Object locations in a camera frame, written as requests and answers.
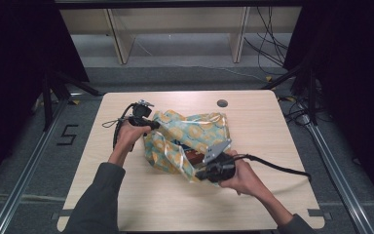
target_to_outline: wrapped package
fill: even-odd
[[[144,137],[147,161],[158,170],[183,174],[189,181],[199,181],[195,173],[207,148],[230,138],[223,113],[184,117],[169,110],[156,112],[153,120],[161,127]]]

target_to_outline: gray carpet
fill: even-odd
[[[90,85],[102,92],[139,91],[205,91],[205,90],[256,90],[264,83],[255,77],[238,75],[251,74],[264,79],[265,73],[257,68],[229,68],[230,71],[204,67],[156,67],[156,68],[87,68]],[[282,69],[272,69],[276,73]],[[278,96],[288,96],[291,80],[278,86]],[[71,93],[82,93],[69,87]],[[7,233],[57,233],[54,215],[59,213],[71,185],[75,170],[89,136],[101,97],[82,95],[77,105],[67,105],[56,125],[45,154],[27,186]],[[281,101],[280,107],[287,113],[293,102]],[[320,119],[329,119],[324,112]],[[360,167],[353,163],[353,155],[338,130],[337,124],[318,120],[319,128],[337,158],[360,203],[369,214],[374,226],[374,187]],[[72,145],[57,145],[69,141],[60,137],[66,125],[78,125],[68,129],[77,135]],[[44,126],[43,107],[31,116],[19,135],[14,153],[0,167],[0,209],[24,165],[29,159]],[[296,148],[308,173],[313,176],[312,187],[321,209],[331,215],[318,233],[355,233],[349,213],[340,200],[326,169],[321,162],[309,132],[294,122],[288,124]]]

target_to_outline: hand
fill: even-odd
[[[127,154],[132,150],[132,146],[143,134],[150,133],[150,126],[136,127],[125,120],[118,132],[117,143],[112,152],[109,163],[123,167]]]
[[[236,156],[238,153],[236,150],[232,150],[230,155]],[[250,165],[243,159],[236,160],[236,173],[235,175],[227,180],[220,181],[220,187],[229,187],[237,191],[238,195],[247,194],[257,199],[262,199],[267,196],[272,196],[270,190],[260,180],[259,176],[254,172]]]

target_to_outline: sleeve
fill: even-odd
[[[102,163],[62,233],[118,233],[117,198],[126,171]]]
[[[309,226],[309,224],[298,214],[293,216],[293,219],[286,225],[279,226],[278,231],[280,234],[315,234],[316,231]]]

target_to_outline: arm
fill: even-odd
[[[123,123],[108,163],[99,166],[93,183],[78,201],[63,233],[118,233],[117,198],[126,173],[123,165],[135,142],[149,131],[150,127]]]
[[[237,155],[237,152],[232,150],[231,154],[234,156]],[[272,216],[282,234],[316,233],[299,215],[292,215],[283,206],[244,160],[237,160],[235,175],[231,179],[221,181],[219,185],[233,188],[239,195],[243,193],[259,200]]]

